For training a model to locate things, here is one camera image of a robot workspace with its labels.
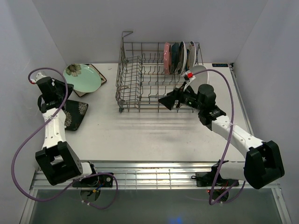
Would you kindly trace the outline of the mint green flower plate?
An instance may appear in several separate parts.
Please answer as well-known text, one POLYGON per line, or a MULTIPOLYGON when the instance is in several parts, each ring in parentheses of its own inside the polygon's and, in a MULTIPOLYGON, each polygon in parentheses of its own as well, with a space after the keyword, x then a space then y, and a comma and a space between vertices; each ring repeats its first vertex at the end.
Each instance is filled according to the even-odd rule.
POLYGON ((73 63, 67 66, 63 75, 75 91, 91 93, 101 87, 101 78, 95 69, 86 64, 73 63))

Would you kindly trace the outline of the dark square floral plate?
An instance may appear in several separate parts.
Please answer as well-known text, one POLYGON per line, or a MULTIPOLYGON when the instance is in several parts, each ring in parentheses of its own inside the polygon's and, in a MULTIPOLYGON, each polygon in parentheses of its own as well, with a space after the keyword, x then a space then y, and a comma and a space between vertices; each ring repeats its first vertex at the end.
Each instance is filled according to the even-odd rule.
POLYGON ((66 115, 64 122, 65 130, 78 130, 88 110, 88 107, 89 105, 87 103, 68 99, 64 108, 66 115))

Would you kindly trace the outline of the white oval plate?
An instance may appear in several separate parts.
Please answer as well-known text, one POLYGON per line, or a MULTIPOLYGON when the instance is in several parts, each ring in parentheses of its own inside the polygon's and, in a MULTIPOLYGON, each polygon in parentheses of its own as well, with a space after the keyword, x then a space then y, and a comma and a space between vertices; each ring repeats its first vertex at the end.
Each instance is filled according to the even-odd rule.
POLYGON ((206 67, 203 65, 196 65, 189 69, 194 75, 195 80, 193 80, 190 84, 191 88, 195 93, 198 91, 198 87, 202 84, 209 84, 209 74, 206 70, 206 67))

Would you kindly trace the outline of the pink polka dot plate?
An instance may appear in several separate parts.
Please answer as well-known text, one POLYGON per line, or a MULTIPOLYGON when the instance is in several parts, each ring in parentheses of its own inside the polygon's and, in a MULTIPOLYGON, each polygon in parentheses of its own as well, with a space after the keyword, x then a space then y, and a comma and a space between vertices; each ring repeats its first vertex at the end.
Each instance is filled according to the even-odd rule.
POLYGON ((171 45, 168 42, 164 44, 163 62, 164 73, 168 75, 171 71, 171 45))

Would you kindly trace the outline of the dark teal square plate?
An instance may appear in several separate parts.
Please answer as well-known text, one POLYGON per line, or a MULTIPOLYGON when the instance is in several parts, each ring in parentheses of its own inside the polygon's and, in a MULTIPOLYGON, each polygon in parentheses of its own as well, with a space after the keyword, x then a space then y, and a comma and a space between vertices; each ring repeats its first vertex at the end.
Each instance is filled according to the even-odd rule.
POLYGON ((171 47, 171 74, 174 74, 179 62, 179 43, 176 42, 171 47))

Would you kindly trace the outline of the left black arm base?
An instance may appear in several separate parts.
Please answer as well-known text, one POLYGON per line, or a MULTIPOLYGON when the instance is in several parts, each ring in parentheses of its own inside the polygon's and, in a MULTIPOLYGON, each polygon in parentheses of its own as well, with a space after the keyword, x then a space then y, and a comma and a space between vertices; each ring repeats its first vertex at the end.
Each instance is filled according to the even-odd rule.
POLYGON ((113 173, 109 173, 109 175, 98 175, 95 177, 89 177, 82 179, 80 181, 77 181, 72 184, 72 187, 75 188, 98 188, 98 187, 104 187, 104 188, 110 188, 113 186, 113 173))

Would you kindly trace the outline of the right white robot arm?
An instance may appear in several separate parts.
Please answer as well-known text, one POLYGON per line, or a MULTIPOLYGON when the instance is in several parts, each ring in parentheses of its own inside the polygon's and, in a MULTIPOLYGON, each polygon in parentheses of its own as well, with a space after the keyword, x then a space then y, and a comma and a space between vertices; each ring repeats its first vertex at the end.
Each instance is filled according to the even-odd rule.
POLYGON ((222 185, 228 179, 239 180, 260 189, 283 177, 285 170, 277 143, 263 141, 234 125, 215 100, 214 88, 209 84, 200 85, 198 92, 190 86, 181 86, 159 99, 159 103, 169 110, 176 102, 198 110, 202 125, 226 139, 243 155, 244 163, 219 160, 201 181, 222 185))

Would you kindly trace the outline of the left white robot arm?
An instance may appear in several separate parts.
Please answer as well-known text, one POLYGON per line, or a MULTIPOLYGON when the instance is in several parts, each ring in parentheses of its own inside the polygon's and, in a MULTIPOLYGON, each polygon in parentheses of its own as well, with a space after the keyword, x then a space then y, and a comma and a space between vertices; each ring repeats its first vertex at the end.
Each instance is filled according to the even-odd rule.
POLYGON ((70 100, 72 84, 37 73, 36 84, 41 91, 38 107, 47 125, 42 149, 35 158, 53 186, 70 179, 83 178, 88 186, 99 182, 94 165, 82 162, 66 140, 66 131, 76 131, 87 112, 88 104, 70 100))

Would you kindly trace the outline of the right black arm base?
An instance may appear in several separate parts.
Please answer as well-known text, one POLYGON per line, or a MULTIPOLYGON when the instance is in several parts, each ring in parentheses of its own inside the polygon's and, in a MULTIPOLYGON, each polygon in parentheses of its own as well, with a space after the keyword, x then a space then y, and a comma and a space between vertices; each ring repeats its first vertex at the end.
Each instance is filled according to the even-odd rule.
MULTIPOLYGON (((197 187, 212 186, 219 163, 220 163, 220 160, 218 160, 218 162, 211 167, 211 171, 209 171, 209 172, 196 172, 195 175, 191 176, 191 179, 196 181, 197 187)), ((234 182, 236 182, 237 186, 239 185, 239 181, 236 181, 233 179, 223 179, 221 177, 221 175, 219 174, 217 177, 215 186, 216 187, 229 187, 234 182)))

